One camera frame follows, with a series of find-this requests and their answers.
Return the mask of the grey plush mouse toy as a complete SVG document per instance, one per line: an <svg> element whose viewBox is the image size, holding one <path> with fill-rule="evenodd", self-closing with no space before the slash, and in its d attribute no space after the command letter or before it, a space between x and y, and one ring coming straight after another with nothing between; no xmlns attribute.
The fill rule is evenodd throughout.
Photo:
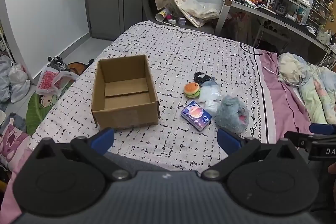
<svg viewBox="0 0 336 224"><path fill-rule="evenodd" d="M241 134L249 124L249 111L237 96L225 96L215 115L218 127L235 134Z"/></svg>

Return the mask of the blue tissue pack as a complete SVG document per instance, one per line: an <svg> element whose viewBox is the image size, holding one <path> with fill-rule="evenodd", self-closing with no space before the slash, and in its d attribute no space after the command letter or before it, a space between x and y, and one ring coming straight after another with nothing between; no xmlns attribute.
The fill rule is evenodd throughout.
<svg viewBox="0 0 336 224"><path fill-rule="evenodd" d="M201 132L211 121L212 116L195 101L191 101L181 112L181 116Z"/></svg>

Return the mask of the white plastic bag packet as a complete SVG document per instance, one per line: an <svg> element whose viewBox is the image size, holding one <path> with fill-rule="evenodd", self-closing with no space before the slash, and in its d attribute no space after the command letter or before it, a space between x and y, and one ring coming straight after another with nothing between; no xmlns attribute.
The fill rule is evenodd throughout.
<svg viewBox="0 0 336 224"><path fill-rule="evenodd" d="M221 99L222 94L219 85L201 87L198 102L211 116L216 115Z"/></svg>

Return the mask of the plush hamburger toy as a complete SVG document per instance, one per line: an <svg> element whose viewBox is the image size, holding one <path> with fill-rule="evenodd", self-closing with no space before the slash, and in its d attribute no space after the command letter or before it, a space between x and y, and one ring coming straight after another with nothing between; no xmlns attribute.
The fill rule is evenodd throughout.
<svg viewBox="0 0 336 224"><path fill-rule="evenodd" d="M201 88L198 83L192 82L184 86L183 93L189 99L194 99L199 96Z"/></svg>

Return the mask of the pink bed sheet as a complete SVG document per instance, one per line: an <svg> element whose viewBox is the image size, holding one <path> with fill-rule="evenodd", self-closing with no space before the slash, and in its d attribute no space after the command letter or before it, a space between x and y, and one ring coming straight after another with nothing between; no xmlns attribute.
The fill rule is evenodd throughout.
<svg viewBox="0 0 336 224"><path fill-rule="evenodd" d="M278 80L276 53L262 52L259 57L261 80L266 87L268 142L275 143L288 131L310 134L308 112L292 87Z"/></svg>

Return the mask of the brown cardboard box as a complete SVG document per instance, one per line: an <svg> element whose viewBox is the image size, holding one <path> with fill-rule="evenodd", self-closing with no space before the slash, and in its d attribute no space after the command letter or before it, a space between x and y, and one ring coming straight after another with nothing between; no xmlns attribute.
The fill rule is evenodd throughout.
<svg viewBox="0 0 336 224"><path fill-rule="evenodd" d="M100 129L157 124L159 100L146 55L97 62L91 111Z"/></svg>

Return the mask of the pastel crumpled blanket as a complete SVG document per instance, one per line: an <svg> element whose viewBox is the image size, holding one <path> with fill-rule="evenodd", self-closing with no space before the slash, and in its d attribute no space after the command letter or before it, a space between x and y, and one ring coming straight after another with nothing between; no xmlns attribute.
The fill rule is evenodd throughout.
<svg viewBox="0 0 336 224"><path fill-rule="evenodd" d="M278 57L278 79L298 89L312 123L335 124L335 72L292 53Z"/></svg>

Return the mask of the green cartoon floor mat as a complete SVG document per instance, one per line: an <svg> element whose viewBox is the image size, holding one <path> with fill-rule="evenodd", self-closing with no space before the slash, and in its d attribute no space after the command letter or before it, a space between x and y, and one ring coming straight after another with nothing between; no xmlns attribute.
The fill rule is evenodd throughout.
<svg viewBox="0 0 336 224"><path fill-rule="evenodd" d="M30 97L27 106L26 113L26 133L28 135L33 135L38 126L45 119L48 112L53 108L58 99L68 90L68 88L73 84L73 81L70 81L63 88L61 95L52 95L52 96L42 96L36 94L35 92Z"/></svg>

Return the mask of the white patterned bedspread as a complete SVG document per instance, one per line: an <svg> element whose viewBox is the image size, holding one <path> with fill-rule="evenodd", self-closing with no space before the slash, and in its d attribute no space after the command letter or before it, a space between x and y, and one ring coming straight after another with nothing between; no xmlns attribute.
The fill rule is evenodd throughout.
<svg viewBox="0 0 336 224"><path fill-rule="evenodd" d="M215 77L223 95L239 96L249 111L244 136L268 142L266 87L259 58L238 42L153 22L135 24L100 54L102 59L146 55L161 118L157 125L115 133L112 153L169 170L203 171L226 157L217 143L215 122L201 132L181 117L183 87L195 72Z"/></svg>

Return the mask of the pink cartoon pillow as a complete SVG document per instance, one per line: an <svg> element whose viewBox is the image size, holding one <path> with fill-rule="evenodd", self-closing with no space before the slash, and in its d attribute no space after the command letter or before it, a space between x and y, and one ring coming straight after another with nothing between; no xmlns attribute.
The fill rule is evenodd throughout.
<svg viewBox="0 0 336 224"><path fill-rule="evenodd" d="M13 171L30 141L30 135L8 124L1 137L1 163Z"/></svg>

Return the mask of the sneakers on floor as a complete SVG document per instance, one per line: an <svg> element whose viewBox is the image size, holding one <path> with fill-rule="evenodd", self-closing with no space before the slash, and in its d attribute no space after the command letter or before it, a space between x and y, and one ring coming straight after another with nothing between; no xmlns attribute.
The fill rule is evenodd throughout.
<svg viewBox="0 0 336 224"><path fill-rule="evenodd" d="M64 63L60 56L48 57L49 64L48 67L56 69L57 71L70 71L70 68L67 64Z"/></svg>

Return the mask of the white garbage bags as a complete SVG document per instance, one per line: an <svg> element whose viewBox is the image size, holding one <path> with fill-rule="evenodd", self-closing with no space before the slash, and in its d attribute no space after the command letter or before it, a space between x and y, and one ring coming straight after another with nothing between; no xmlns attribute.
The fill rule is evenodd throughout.
<svg viewBox="0 0 336 224"><path fill-rule="evenodd" d="M20 64L1 54L1 102L16 103L30 90L30 79Z"/></svg>

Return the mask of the cream tote bag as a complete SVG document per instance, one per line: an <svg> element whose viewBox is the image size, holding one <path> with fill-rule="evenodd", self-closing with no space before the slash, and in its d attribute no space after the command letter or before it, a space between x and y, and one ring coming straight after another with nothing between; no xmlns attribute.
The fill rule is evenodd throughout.
<svg viewBox="0 0 336 224"><path fill-rule="evenodd" d="M208 21L218 19L221 7L216 3L203 3L197 0L172 0L184 17L196 28Z"/></svg>

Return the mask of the rolled paper tube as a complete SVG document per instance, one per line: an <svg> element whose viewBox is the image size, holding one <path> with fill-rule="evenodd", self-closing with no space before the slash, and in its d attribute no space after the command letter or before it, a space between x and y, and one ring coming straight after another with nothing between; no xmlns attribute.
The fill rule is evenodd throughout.
<svg viewBox="0 0 336 224"><path fill-rule="evenodd" d="M155 20L158 22L163 22L168 15L170 15L171 12L168 8L164 8L159 13L155 15Z"/></svg>

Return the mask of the white desk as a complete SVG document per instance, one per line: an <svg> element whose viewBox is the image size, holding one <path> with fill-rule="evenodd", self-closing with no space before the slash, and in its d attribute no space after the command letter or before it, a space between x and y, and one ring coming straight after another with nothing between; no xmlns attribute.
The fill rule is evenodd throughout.
<svg viewBox="0 0 336 224"><path fill-rule="evenodd" d="M222 0L222 8L221 12L218 18L217 25L215 27L214 35L219 36L221 34L222 28L224 26L224 23L227 19L227 15L230 12L231 8L236 8L244 12L248 12L253 15L260 16L264 19L270 20L271 22L274 22L282 27L285 27L286 29L298 34L299 36L303 37L304 39L310 41L311 43L315 44L322 50L327 50L327 46L322 44L320 41L316 39L315 36L313 36L307 28L305 28L303 25L299 25L297 23L294 23L292 20L280 17L278 15L273 14L270 10L262 7L254 8L250 5L242 4L240 2L237 2L235 0Z"/></svg>

